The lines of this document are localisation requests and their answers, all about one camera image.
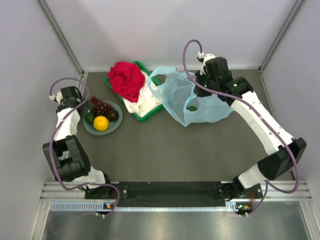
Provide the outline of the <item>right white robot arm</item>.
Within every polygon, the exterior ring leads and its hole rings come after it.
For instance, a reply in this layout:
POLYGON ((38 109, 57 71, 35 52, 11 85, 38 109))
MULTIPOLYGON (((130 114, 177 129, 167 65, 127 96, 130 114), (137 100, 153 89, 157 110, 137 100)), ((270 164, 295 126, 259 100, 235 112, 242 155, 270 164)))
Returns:
POLYGON ((290 169, 296 170, 307 147, 306 141, 293 137, 279 125, 244 77, 232 77, 225 58, 200 51, 197 59, 202 66, 195 74, 196 94, 217 95, 246 121, 267 154, 233 179, 234 194, 245 198, 259 183, 273 181, 290 169))

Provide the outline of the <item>dark red grape bunch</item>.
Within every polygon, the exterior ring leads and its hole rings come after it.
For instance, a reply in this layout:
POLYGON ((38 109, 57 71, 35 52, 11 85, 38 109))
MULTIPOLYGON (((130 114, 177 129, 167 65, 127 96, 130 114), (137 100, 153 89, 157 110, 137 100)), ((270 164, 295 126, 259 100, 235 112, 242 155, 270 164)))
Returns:
POLYGON ((106 116, 109 111, 114 109, 109 103, 102 101, 95 96, 91 97, 90 102, 93 104, 92 111, 97 116, 106 116))

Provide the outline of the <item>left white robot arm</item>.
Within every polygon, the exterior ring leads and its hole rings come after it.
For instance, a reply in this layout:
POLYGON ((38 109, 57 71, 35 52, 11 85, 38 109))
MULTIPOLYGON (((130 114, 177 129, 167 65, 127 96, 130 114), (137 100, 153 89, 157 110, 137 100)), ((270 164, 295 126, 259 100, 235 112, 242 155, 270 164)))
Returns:
POLYGON ((91 166, 88 155, 77 138, 81 117, 90 112, 90 104, 83 100, 75 86, 64 87, 50 99, 58 103, 57 124, 42 151, 55 180, 67 189, 66 182, 78 184, 77 188, 88 193, 95 191, 102 198, 109 198, 114 191, 108 175, 91 166))

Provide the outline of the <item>green pepper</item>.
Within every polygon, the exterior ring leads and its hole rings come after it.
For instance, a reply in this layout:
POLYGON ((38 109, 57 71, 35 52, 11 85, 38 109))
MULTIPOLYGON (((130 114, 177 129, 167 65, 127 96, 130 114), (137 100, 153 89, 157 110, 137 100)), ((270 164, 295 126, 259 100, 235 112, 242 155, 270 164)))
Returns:
POLYGON ((94 112, 90 111, 90 112, 85 116, 84 119, 85 119, 85 121, 86 121, 88 124, 92 125, 95 118, 96 118, 96 114, 95 114, 94 112))

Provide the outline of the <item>light blue plastic bag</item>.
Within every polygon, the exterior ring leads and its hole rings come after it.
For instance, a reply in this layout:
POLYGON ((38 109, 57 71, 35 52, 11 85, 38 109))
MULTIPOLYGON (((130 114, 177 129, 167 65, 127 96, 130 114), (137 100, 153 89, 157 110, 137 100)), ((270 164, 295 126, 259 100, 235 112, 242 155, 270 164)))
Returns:
POLYGON ((166 111, 184 127, 193 123, 216 123, 227 118, 234 111, 233 108, 216 94, 198 97, 195 93, 196 85, 189 78, 194 75, 176 67, 162 66, 150 75, 162 84, 156 90, 152 89, 150 80, 147 84, 166 111), (194 106, 197 110, 188 111, 188 106, 194 106))

